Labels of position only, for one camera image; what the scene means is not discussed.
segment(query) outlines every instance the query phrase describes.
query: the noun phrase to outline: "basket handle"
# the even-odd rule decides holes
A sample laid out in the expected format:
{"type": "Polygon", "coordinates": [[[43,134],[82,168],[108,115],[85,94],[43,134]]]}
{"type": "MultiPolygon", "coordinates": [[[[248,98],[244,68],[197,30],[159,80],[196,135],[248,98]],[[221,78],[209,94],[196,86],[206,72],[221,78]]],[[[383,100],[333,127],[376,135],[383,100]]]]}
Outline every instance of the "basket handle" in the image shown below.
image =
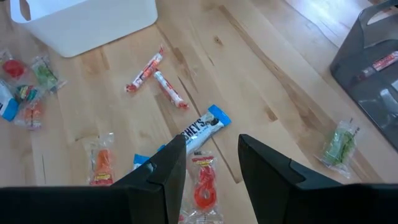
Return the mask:
{"type": "Polygon", "coordinates": [[[398,5],[398,0],[387,0],[380,4],[364,9],[359,15],[359,21],[361,21],[362,28],[365,28],[368,25],[369,21],[372,19],[372,17],[378,12],[395,5],[398,5]]]}
{"type": "Polygon", "coordinates": [[[11,12],[11,19],[16,23],[27,23],[25,17],[21,13],[21,4],[20,0],[10,0],[10,12],[11,12]]]}

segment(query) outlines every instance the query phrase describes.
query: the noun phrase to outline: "candy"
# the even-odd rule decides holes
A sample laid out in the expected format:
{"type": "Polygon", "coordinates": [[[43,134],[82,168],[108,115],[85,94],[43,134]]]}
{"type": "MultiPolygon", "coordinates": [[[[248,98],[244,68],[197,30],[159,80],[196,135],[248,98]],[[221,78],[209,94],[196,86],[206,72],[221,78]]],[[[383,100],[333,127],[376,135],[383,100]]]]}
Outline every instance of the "candy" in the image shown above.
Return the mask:
{"type": "Polygon", "coordinates": [[[162,73],[160,71],[155,72],[155,78],[159,82],[159,86],[162,89],[163,93],[166,95],[166,97],[178,108],[183,108],[183,109],[188,109],[189,106],[184,100],[181,98],[181,96],[175,91],[175,89],[171,86],[169,81],[167,81],[162,73]]]}
{"type": "Polygon", "coordinates": [[[42,126],[43,105],[41,101],[35,101],[31,105],[19,112],[14,120],[18,126],[29,130],[39,129],[42,126]]]}
{"type": "Polygon", "coordinates": [[[19,79],[27,70],[22,62],[12,58],[8,49],[0,52],[0,64],[2,65],[2,69],[15,79],[19,79]]]}
{"type": "Polygon", "coordinates": [[[114,142],[113,133],[97,138],[84,139],[84,147],[90,158],[90,175],[88,183],[95,186],[107,186],[114,183],[114,156],[111,147],[114,142]]]}
{"type": "Polygon", "coordinates": [[[134,81],[132,81],[130,84],[126,85],[126,87],[124,88],[126,92],[137,91],[138,88],[155,72],[156,67],[163,59],[163,51],[163,46],[160,46],[159,52],[152,57],[149,63],[138,74],[136,79],[134,79],[134,81]]]}
{"type": "Polygon", "coordinates": [[[133,170],[137,169],[138,167],[143,165],[148,159],[150,159],[150,158],[147,157],[147,156],[142,156],[142,155],[139,155],[139,154],[135,154],[134,155],[134,161],[133,161],[133,164],[132,164],[132,169],[133,170]]]}
{"type": "Polygon", "coordinates": [[[14,59],[4,62],[2,69],[10,74],[12,78],[19,78],[25,73],[25,66],[14,59]]]}
{"type": "Polygon", "coordinates": [[[216,105],[208,108],[208,112],[193,124],[188,126],[181,134],[185,136],[187,155],[197,150],[214,133],[231,123],[228,115],[216,105]]]}
{"type": "Polygon", "coordinates": [[[32,101],[37,95],[38,89],[33,85],[20,85],[17,87],[17,95],[21,101],[32,101]]]}
{"type": "Polygon", "coordinates": [[[32,69],[39,81],[39,84],[53,93],[66,84],[65,80],[60,79],[53,73],[47,56],[36,57],[32,65],[32,69]]]}
{"type": "Polygon", "coordinates": [[[186,223],[206,223],[199,220],[211,220],[209,223],[224,223],[220,212],[217,196],[216,157],[211,151],[196,151],[187,162],[187,169],[193,180],[191,211],[188,212],[186,223]]]}
{"type": "Polygon", "coordinates": [[[356,75],[352,80],[351,84],[355,85],[360,81],[363,81],[370,77],[371,75],[374,75],[376,72],[380,72],[381,70],[387,68],[388,66],[392,65],[393,63],[398,62],[398,51],[395,51],[387,57],[384,57],[380,60],[375,61],[372,66],[365,68],[362,70],[362,73],[359,75],[356,75]]]}

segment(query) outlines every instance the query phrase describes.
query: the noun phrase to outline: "candy wrapper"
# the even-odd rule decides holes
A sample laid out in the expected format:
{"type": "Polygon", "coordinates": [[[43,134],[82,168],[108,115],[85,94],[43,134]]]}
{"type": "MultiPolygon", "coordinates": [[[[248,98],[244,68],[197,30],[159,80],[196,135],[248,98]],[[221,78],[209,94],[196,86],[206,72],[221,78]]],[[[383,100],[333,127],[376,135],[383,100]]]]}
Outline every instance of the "candy wrapper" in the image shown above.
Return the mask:
{"type": "Polygon", "coordinates": [[[20,79],[28,70],[23,62],[12,57],[8,49],[0,51],[0,65],[7,76],[15,80],[20,79]]]}
{"type": "Polygon", "coordinates": [[[327,167],[349,178],[348,167],[356,148],[355,137],[358,132],[359,128],[355,128],[351,122],[341,121],[319,159],[327,167]]]}
{"type": "Polygon", "coordinates": [[[111,150],[113,142],[113,133],[85,139],[84,147],[90,160],[90,174],[87,179],[90,185],[107,186],[113,184],[114,156],[111,150]]]}
{"type": "Polygon", "coordinates": [[[36,130],[42,127],[44,113],[44,100],[38,98],[21,109],[14,119],[14,124],[25,127],[29,130],[36,130]]]}
{"type": "Polygon", "coordinates": [[[222,224],[216,186],[216,158],[211,151],[196,151],[188,158],[192,184],[185,184],[181,223],[222,224]]]}
{"type": "Polygon", "coordinates": [[[143,165],[150,157],[135,154],[132,169],[135,170],[143,165]]]}
{"type": "Polygon", "coordinates": [[[50,66],[49,57],[36,57],[32,63],[33,72],[39,81],[39,85],[43,86],[52,93],[56,93],[61,87],[63,87],[67,81],[59,77],[53,72],[50,66]]]}
{"type": "Polygon", "coordinates": [[[357,83],[367,79],[371,75],[374,75],[376,72],[380,72],[381,70],[389,67],[393,63],[398,62],[398,51],[395,51],[386,57],[375,61],[372,66],[365,68],[359,75],[356,75],[351,80],[351,85],[356,85],[357,83]]]}
{"type": "Polygon", "coordinates": [[[208,108],[208,112],[188,126],[181,134],[185,136],[187,155],[202,146],[207,139],[223,127],[231,123],[227,114],[216,105],[208,108]]]}
{"type": "Polygon", "coordinates": [[[124,90],[126,92],[135,92],[138,88],[155,72],[156,67],[163,59],[163,46],[160,46],[160,50],[152,59],[148,62],[148,64],[142,69],[142,71],[138,74],[136,79],[132,81],[130,84],[127,84],[124,90]]]}
{"type": "Polygon", "coordinates": [[[164,77],[163,74],[157,70],[155,72],[155,78],[159,82],[159,86],[162,89],[163,93],[166,95],[166,97],[172,102],[173,105],[175,105],[178,108],[183,108],[183,109],[188,109],[189,106],[184,100],[181,98],[181,96],[175,91],[175,89],[171,86],[169,81],[167,81],[164,77]]]}

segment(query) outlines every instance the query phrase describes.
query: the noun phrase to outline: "plastic candy bag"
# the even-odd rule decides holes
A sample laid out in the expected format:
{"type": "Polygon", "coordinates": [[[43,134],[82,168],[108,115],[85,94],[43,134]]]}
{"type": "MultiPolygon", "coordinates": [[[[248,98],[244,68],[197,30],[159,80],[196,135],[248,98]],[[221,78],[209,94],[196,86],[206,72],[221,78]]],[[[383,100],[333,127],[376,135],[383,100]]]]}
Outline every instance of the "plastic candy bag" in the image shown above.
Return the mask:
{"type": "Polygon", "coordinates": [[[196,151],[187,161],[192,187],[185,186],[190,205],[182,206],[184,223],[222,224],[216,188],[216,158],[211,151],[196,151]]]}
{"type": "Polygon", "coordinates": [[[347,178],[350,177],[348,167],[356,148],[355,136],[359,131],[351,121],[340,121],[330,143],[325,145],[323,155],[319,158],[328,168],[347,178]]]}
{"type": "Polygon", "coordinates": [[[32,69],[39,81],[39,85],[52,93],[56,93],[67,83],[66,80],[53,72],[48,55],[33,59],[32,69]]]}
{"type": "Polygon", "coordinates": [[[8,49],[0,51],[0,65],[3,71],[15,80],[20,79],[28,70],[23,62],[12,57],[8,49]]]}
{"type": "Polygon", "coordinates": [[[84,147],[90,160],[90,174],[87,179],[90,185],[107,186],[114,183],[114,156],[111,150],[113,142],[113,133],[85,139],[84,147]]]}
{"type": "Polygon", "coordinates": [[[14,124],[29,130],[39,129],[42,127],[43,113],[44,100],[43,98],[36,99],[18,112],[14,119],[14,124]]]}

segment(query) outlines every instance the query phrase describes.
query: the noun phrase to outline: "wooden table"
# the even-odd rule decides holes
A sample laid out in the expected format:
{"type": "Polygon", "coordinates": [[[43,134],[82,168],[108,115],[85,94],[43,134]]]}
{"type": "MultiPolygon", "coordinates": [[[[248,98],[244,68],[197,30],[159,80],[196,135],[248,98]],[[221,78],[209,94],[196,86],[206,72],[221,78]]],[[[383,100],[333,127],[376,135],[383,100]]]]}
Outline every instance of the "wooden table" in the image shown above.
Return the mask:
{"type": "MultiPolygon", "coordinates": [[[[29,61],[46,46],[0,8],[1,46],[29,61]]],[[[84,137],[114,132],[116,177],[135,153],[151,156],[217,104],[232,124],[202,149],[218,156],[226,223],[255,223],[237,142],[247,133],[337,181],[397,182],[398,154],[331,77],[328,66],[366,0],[158,0],[153,25],[73,58],[49,49],[68,84],[47,98],[44,126],[28,133],[1,121],[1,185],[85,184],[84,137]],[[168,102],[154,79],[123,92],[165,46],[165,77],[190,104],[168,102]],[[313,156],[341,120],[361,127],[346,179],[313,156]]]]}

